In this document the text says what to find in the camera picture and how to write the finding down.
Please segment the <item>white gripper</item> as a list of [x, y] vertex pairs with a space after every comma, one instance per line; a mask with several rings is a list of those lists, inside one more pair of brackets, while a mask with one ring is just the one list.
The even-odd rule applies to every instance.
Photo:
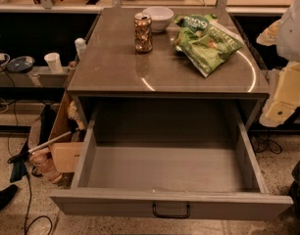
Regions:
[[277, 54], [290, 62], [276, 75], [275, 87], [259, 118], [265, 127], [284, 124], [300, 106], [300, 0], [295, 0], [280, 20], [256, 39], [264, 46], [276, 44]]

